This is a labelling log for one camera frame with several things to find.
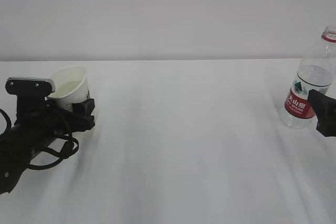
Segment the white wall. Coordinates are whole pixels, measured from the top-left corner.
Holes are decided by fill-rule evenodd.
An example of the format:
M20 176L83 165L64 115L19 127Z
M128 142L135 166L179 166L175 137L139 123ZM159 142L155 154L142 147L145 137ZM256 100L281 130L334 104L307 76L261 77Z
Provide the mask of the white wall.
M296 57L336 0L0 0L0 60Z

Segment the paper cup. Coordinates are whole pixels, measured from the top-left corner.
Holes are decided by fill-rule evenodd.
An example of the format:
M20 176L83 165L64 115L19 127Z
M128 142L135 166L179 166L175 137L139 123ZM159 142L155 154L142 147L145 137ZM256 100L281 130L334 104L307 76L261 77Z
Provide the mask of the paper cup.
M83 102L90 98L87 71L83 67L66 67L58 70L50 79L54 81L56 91L48 98L57 105L73 112L72 104Z

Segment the wire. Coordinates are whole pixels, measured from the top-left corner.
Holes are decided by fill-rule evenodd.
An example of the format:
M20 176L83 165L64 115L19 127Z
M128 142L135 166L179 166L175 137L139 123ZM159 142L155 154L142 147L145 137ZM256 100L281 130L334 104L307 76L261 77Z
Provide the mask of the wire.
M26 162L25 160L22 160L21 158L14 155L10 150L7 150L5 148L0 147L0 151L7 154L12 160L16 161L17 163L19 163L19 164L23 165L24 167L26 167L27 169L31 169L31 170L46 170L46 169L53 168L56 165L58 165L59 163L61 163L64 159L67 159L70 156L72 156L73 154L75 154L76 152L78 152L79 142L76 138L74 138L72 136L71 128L70 128L70 125L67 122L67 120L57 110L49 108L49 111L51 111L52 113L54 113L55 115L57 115L60 118L60 120L62 121L63 125L65 126L65 128L67 130L66 134L68 134L68 136L54 134L54 137L66 140L66 143L63 145L63 148L60 152L57 152L56 150L51 149L49 147L40 147L40 148L36 148L35 150L40 151L40 152L46 152L46 153L49 153L50 155L58 157L58 159L56 161L54 161L50 164L47 164L47 165L32 165L32 164ZM8 134L8 132L11 130L12 122L10 121L11 119L9 118L8 114L5 111L0 109L0 113L5 118L6 124L7 124L5 131L0 135L0 137L3 137L3 136L6 136Z
M7 113L5 111L3 111L2 109L0 109L0 113L4 117L4 119L6 120L6 129L5 129L5 131L2 134L0 134L0 137L3 137L5 135L7 135L8 132L11 130L11 128L12 128L12 122L10 121L11 119L9 118L9 116L7 115Z

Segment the white tabletop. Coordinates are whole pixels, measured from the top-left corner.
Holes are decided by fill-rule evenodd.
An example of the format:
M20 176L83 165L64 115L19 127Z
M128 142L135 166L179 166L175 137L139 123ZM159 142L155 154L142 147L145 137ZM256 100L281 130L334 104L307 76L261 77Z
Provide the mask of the white tabletop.
M75 134L78 154L26 170L0 196L1 223L336 223L335 139L316 121L290 129L277 113L298 63L0 63L0 106L13 120L7 77L48 77L64 66L88 69L97 106L96 127Z

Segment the water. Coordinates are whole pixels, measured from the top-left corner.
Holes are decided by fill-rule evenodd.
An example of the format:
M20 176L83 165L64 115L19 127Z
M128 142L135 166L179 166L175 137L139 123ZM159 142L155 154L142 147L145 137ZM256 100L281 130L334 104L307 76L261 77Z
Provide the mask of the water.
M63 86L59 87L55 93L51 94L50 97L53 98L64 97L67 94L71 93L79 84L80 81L69 81Z
M305 82L317 86L327 86L333 81L332 73L326 71L324 68L313 65L300 66L298 69L298 75ZM293 116L285 109L285 106L282 106L280 118L284 124L294 129L303 129L313 121L313 118L301 119Z

